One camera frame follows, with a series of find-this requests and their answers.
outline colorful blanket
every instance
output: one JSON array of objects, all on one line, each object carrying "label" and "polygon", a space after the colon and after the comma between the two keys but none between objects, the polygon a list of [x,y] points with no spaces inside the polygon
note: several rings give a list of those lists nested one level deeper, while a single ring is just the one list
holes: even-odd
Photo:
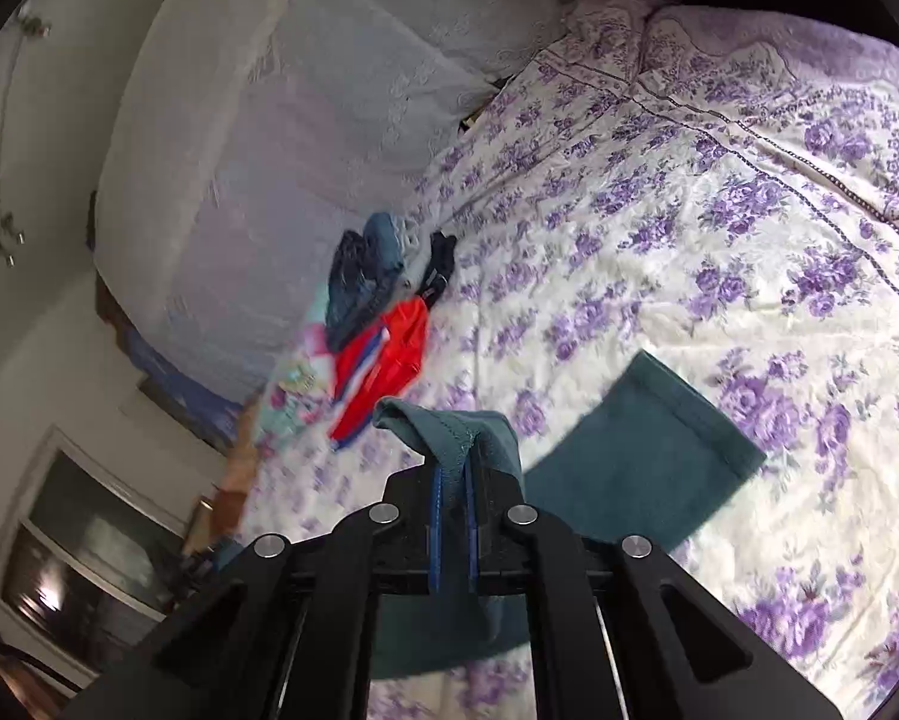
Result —
[{"label": "colorful blanket", "polygon": [[[899,50],[809,20],[582,0],[419,186],[460,237],[408,398],[533,466],[645,348],[768,453],[674,557],[828,695],[899,679]],[[317,422],[245,538],[326,533],[418,461]],[[370,717],[531,717],[528,650],[375,683]]]}]

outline fabric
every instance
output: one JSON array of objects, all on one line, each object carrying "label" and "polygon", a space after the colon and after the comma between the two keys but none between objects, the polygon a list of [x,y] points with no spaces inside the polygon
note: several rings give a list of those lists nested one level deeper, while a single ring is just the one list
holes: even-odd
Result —
[{"label": "fabric", "polygon": [[326,347],[336,353],[382,313],[403,272],[403,247],[393,218],[379,212],[363,234],[343,233],[329,269]]},{"label": "fabric", "polygon": [[334,358],[336,363],[336,382],[333,389],[333,403],[339,403],[352,386],[353,380],[362,379],[360,370],[366,365],[376,365],[376,355],[389,338],[386,325],[382,319],[367,327],[356,336],[349,345]]},{"label": "fabric", "polygon": [[[417,228],[419,227],[416,221],[412,223]],[[417,229],[413,237],[415,243],[413,252],[410,254],[407,254],[406,251],[403,252],[403,280],[400,282],[400,287],[398,287],[397,302],[410,298],[411,295],[414,295],[419,290],[419,285],[422,285],[422,278],[427,272],[429,257],[432,254],[429,247],[429,235],[421,235]]]},{"label": "fabric", "polygon": [[581,536],[675,549],[763,462],[726,416],[640,351],[609,394],[526,474],[526,501]]},{"label": "fabric", "polygon": [[[674,0],[568,23],[419,187],[459,242],[403,398],[503,413],[528,473],[650,352],[766,453],[673,557],[862,720],[899,679],[899,50]],[[314,427],[240,538],[326,533],[415,461]],[[371,686],[410,712],[533,717],[528,648]]]},{"label": "fabric", "polygon": [[455,249],[456,236],[445,236],[441,232],[434,232],[429,236],[429,263],[416,292],[429,309],[436,305],[436,301],[446,292],[446,285],[450,283],[453,268],[456,267],[453,260]]},{"label": "fabric", "polygon": [[[520,479],[509,422],[495,412],[429,412],[384,398],[374,425],[440,464],[446,535],[439,593],[381,599],[373,677],[450,669],[528,642],[522,597],[478,599],[468,585],[463,464],[479,440],[491,467]],[[679,376],[640,352],[522,486],[528,503],[583,536],[618,541],[641,533],[669,550],[723,505],[764,456]]]},{"label": "fabric", "polygon": [[387,338],[379,357],[363,377],[339,420],[329,431],[336,448],[344,448],[370,424],[376,401],[386,395],[397,395],[419,375],[422,351],[427,341],[429,309],[422,298],[411,298],[398,304],[381,317]]},{"label": "fabric", "polygon": [[419,237],[419,223],[402,214],[392,215],[395,237],[400,242],[400,256],[403,257],[403,273],[405,274],[411,261],[419,255],[422,239]]},{"label": "fabric", "polygon": [[567,1],[166,0],[100,179],[97,268],[160,354],[244,401],[343,231],[406,209]]},{"label": "fabric", "polygon": [[443,545],[438,592],[379,599],[373,678],[448,668],[528,640],[522,597],[480,598],[469,586],[463,467],[471,447],[479,445],[488,466],[521,482],[517,437],[509,422],[496,412],[432,412],[384,398],[373,423],[438,461]]},{"label": "fabric", "polygon": [[133,365],[145,371],[165,394],[179,403],[206,435],[222,437],[226,442],[235,439],[236,420],[242,410],[238,403],[220,397],[177,370],[176,365],[144,341],[136,328],[125,327],[123,338]]},{"label": "fabric", "polygon": [[326,349],[326,287],[318,290],[302,324],[302,343],[280,356],[259,399],[254,445],[264,457],[283,451],[299,431],[328,413],[334,361]]}]

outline window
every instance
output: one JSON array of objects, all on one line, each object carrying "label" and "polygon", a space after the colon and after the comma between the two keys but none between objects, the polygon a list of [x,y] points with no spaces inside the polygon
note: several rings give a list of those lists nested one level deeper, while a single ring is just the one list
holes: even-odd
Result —
[{"label": "window", "polygon": [[0,601],[91,672],[163,619],[153,564],[179,554],[182,523],[137,500],[59,431],[19,493]]}]

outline red clothing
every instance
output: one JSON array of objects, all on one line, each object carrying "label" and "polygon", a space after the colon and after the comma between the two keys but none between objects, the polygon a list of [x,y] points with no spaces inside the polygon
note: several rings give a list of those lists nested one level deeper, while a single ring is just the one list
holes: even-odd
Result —
[{"label": "red clothing", "polygon": [[363,330],[343,350],[336,355],[333,362],[336,368],[336,383],[333,386],[332,402],[339,403],[350,386],[350,380],[369,357],[379,351],[386,329],[382,319],[376,319]]},{"label": "red clothing", "polygon": [[[352,396],[343,415],[329,432],[329,437],[337,446],[347,445],[370,423],[377,400],[386,395],[400,394],[406,385],[419,376],[422,351],[427,342],[428,319],[429,309],[419,295],[403,300],[380,317],[380,322],[389,333],[389,339],[384,341],[379,357],[376,358],[376,365],[363,378],[359,390]],[[344,373],[349,370],[352,375],[352,370],[358,367],[358,362],[354,364],[353,361],[365,359],[365,347],[372,338],[379,335],[380,328],[377,326],[375,329],[376,333],[364,331],[340,353],[341,357],[346,355],[347,362],[342,368]],[[359,346],[350,350],[350,346],[357,341],[360,341]],[[342,394],[339,388],[337,383],[337,392]]]}]

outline folded clothes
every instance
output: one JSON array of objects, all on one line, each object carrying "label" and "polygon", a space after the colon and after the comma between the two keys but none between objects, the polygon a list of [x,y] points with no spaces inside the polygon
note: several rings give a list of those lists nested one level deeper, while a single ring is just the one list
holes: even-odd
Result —
[{"label": "folded clothes", "polygon": [[403,249],[393,218],[371,215],[360,235],[343,233],[329,269],[326,347],[336,353],[386,307],[403,272]]},{"label": "folded clothes", "polygon": [[[350,445],[370,424],[376,401],[386,395],[397,395],[419,376],[422,351],[427,342],[429,309],[424,300],[414,296],[404,300],[379,319],[379,328],[371,326],[354,343],[343,350],[342,364],[337,357],[336,394],[341,396],[350,375],[365,360],[368,347],[379,343],[379,356],[367,371],[356,393],[346,405],[346,410],[329,431],[329,438],[336,448]],[[380,340],[379,330],[386,336]]]},{"label": "folded clothes", "polygon": [[[437,459],[443,497],[458,501],[459,475],[472,442],[493,447],[491,465],[519,478],[512,429],[498,413],[427,412],[386,398],[376,425]],[[760,467],[763,453],[686,382],[640,352],[600,405],[526,472],[525,499],[577,533],[617,541],[650,536],[670,550],[703,524]],[[529,640],[525,602],[491,605],[469,593],[458,507],[443,504],[441,590],[383,596],[371,675],[390,679],[485,659]]]}]

